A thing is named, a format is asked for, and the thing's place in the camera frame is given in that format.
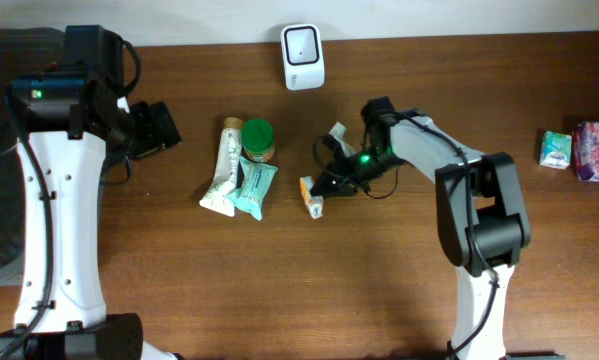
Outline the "teal wet wipes pack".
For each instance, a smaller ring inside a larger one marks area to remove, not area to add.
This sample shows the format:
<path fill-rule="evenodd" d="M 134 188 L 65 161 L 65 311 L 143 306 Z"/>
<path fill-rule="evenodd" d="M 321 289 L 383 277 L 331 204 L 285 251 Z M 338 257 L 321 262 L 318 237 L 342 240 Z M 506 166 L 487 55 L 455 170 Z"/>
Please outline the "teal wet wipes pack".
<path fill-rule="evenodd" d="M 256 220 L 262 220 L 265 196 L 270 189 L 278 168 L 266 163 L 257 163 L 240 157 L 244 176 L 242 185 L 228 194 L 228 199 L 242 212 L 249 213 Z"/>

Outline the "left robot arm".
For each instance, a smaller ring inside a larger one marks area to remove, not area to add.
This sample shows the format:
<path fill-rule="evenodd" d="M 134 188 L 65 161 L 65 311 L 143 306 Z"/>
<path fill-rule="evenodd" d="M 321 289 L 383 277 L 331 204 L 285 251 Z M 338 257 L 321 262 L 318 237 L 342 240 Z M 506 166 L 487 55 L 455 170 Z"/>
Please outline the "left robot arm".
<path fill-rule="evenodd" d="M 5 91 L 23 170 L 23 284 L 0 359 L 163 359 L 134 313 L 111 314 L 98 269 L 107 170 L 176 146 L 163 103 L 129 104 L 133 45 L 99 25 L 71 25 L 64 61 Z"/>

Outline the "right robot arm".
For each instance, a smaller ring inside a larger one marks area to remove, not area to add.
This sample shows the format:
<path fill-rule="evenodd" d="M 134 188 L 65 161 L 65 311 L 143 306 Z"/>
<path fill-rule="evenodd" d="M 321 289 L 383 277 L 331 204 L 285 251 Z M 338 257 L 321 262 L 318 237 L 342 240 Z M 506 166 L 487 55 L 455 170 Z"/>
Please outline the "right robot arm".
<path fill-rule="evenodd" d="M 506 293 L 531 229 L 517 168 L 505 153 L 485 154 L 452 138 L 418 108 L 398 111 L 391 100 L 369 100 L 360 112 L 359 150 L 336 124 L 315 147 L 332 154 L 308 192 L 323 199 L 371 193 L 372 181 L 403 165 L 435 187 L 437 233 L 454 266 L 457 312 L 447 343 L 450 359 L 505 359 Z"/>

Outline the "red purple tissue pack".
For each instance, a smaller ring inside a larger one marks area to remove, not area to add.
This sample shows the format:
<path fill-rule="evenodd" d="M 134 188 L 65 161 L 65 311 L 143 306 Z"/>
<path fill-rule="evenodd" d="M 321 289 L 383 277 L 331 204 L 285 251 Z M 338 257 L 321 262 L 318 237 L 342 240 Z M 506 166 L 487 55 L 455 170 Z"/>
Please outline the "red purple tissue pack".
<path fill-rule="evenodd" d="M 599 122 L 583 122 L 575 128 L 573 158 L 579 180 L 599 182 Z"/>

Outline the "small teal gum box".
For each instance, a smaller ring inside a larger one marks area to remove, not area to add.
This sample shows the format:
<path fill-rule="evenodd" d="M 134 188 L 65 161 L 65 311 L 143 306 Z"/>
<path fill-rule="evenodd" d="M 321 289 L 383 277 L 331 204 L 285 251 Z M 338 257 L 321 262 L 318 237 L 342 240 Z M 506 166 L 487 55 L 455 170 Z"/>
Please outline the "small teal gum box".
<path fill-rule="evenodd" d="M 539 164 L 544 167 L 564 170 L 571 163 L 572 137 L 547 131 L 542 137 Z"/>

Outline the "orange small tissue pack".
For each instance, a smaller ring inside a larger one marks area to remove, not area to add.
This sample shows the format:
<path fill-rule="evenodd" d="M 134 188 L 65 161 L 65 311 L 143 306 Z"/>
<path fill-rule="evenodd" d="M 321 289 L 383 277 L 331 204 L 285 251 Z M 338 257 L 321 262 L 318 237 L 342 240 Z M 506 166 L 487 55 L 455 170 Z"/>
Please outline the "orange small tissue pack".
<path fill-rule="evenodd" d="M 299 179 L 300 192 L 303 202 L 312 219 L 318 219 L 323 216 L 324 199 L 322 196 L 312 195 L 311 190 L 315 182 L 311 176 L 301 177 Z"/>

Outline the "green lid jar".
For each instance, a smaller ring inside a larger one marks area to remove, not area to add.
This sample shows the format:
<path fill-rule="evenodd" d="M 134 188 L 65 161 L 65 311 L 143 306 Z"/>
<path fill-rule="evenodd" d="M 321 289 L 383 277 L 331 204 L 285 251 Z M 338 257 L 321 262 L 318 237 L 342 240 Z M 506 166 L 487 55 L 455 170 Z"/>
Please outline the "green lid jar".
<path fill-rule="evenodd" d="M 263 118 L 253 118 L 242 128 L 242 145 L 246 156 L 254 161 L 265 163 L 275 153 L 275 137 L 272 125 Z"/>

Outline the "white floral tube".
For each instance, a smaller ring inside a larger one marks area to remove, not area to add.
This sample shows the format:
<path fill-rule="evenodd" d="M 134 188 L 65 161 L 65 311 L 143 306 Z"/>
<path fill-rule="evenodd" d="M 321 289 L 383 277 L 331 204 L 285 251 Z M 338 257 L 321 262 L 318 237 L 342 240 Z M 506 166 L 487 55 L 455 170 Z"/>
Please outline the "white floral tube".
<path fill-rule="evenodd" d="M 227 117 L 220 134 L 218 156 L 214 177 L 199 205 L 219 214 L 233 217 L 235 206 L 228 195 L 237 187 L 238 169 L 242 152 L 241 130 L 244 122 L 236 117 Z"/>

